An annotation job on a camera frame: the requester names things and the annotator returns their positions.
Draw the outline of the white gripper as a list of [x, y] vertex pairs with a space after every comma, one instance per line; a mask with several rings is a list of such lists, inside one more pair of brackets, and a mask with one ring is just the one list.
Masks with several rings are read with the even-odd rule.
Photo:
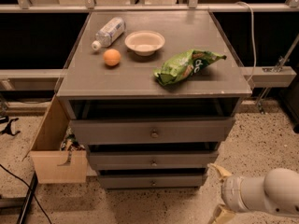
[[243, 177], [233, 175], [224, 167], [216, 163], [210, 163], [209, 168], [213, 168], [217, 172], [217, 177], [221, 186], [221, 198], [224, 204], [218, 204], [214, 209], [213, 215], [208, 224], [227, 224], [235, 217], [235, 213], [245, 213], [247, 207], [241, 197], [241, 183]]

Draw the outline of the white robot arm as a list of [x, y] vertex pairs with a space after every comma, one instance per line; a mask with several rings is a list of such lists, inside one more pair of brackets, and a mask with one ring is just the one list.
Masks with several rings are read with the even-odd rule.
[[233, 175], [210, 163], [221, 182], [221, 198], [208, 224], [227, 224], [237, 213], [264, 212], [280, 217], [299, 217], [299, 174], [277, 168], [265, 176]]

